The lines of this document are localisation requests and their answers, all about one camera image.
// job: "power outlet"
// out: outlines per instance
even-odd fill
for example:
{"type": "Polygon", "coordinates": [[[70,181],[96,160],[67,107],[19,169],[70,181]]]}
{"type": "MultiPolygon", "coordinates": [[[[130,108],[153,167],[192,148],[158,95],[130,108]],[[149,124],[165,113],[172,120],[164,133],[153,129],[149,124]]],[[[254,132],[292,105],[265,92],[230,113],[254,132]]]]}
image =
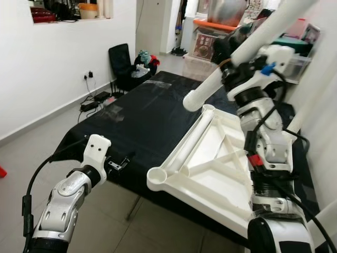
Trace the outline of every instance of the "power outlet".
{"type": "Polygon", "coordinates": [[[92,71],[88,71],[88,72],[84,72],[83,73],[83,79],[87,80],[88,78],[93,78],[94,77],[94,73],[92,71]]]}

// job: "clear plastic box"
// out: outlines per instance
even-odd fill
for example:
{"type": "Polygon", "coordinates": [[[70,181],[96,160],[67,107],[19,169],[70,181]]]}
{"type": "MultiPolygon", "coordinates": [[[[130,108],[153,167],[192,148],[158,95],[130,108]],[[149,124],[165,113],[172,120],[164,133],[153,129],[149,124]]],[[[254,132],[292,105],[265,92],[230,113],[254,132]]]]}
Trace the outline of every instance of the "clear plastic box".
{"type": "Polygon", "coordinates": [[[305,69],[310,63],[311,58],[294,56],[284,71],[284,76],[286,77],[287,81],[289,83],[298,84],[305,69]]]}

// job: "black table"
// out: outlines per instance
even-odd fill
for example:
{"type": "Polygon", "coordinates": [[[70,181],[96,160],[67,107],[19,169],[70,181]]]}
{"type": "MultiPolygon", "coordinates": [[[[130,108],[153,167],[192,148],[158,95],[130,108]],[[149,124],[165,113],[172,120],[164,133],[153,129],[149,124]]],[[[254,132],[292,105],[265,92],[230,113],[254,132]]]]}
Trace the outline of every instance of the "black table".
{"type": "MultiPolygon", "coordinates": [[[[168,193],[153,192],[146,186],[147,171],[164,162],[200,116],[201,111],[187,112],[182,105],[189,90],[195,89],[199,84],[199,81],[159,72],[149,81],[70,129],[57,151],[82,139],[84,135],[95,133],[105,136],[112,143],[107,155],[115,163],[135,152],[127,167],[121,173],[111,175],[110,181],[247,247],[245,238],[168,193]]],[[[236,113],[236,106],[227,100],[224,89],[217,91],[207,103],[220,110],[236,113]]],[[[288,104],[283,104],[279,113],[284,125],[288,125],[294,116],[294,110],[288,104]]],[[[69,152],[58,155],[56,160],[81,161],[84,148],[84,144],[78,145],[69,152]]],[[[319,207],[301,141],[296,141],[293,145],[293,160],[294,170],[300,174],[300,180],[295,182],[295,192],[314,213],[318,213],[319,207]]]]}

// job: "black office chair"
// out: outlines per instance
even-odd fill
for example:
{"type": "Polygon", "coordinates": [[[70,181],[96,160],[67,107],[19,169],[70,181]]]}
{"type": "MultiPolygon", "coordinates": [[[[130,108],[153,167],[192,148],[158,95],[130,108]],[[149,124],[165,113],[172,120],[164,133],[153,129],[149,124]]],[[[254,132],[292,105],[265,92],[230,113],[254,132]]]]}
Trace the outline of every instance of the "black office chair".
{"type": "Polygon", "coordinates": [[[109,49],[109,58],[112,70],[117,78],[117,87],[124,91],[130,91],[148,80],[152,74],[148,72],[141,77],[131,77],[136,66],[131,64],[128,45],[121,44],[109,49]]]}

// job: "white tray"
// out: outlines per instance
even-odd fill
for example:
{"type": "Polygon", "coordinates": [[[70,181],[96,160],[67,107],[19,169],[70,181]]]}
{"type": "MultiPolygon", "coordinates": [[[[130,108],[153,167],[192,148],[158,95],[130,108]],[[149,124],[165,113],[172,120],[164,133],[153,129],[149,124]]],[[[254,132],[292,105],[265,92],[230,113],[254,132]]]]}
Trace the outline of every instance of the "white tray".
{"type": "Polygon", "coordinates": [[[237,116],[204,105],[165,162],[148,171],[147,186],[168,192],[246,238],[252,182],[244,141],[237,116]]]}

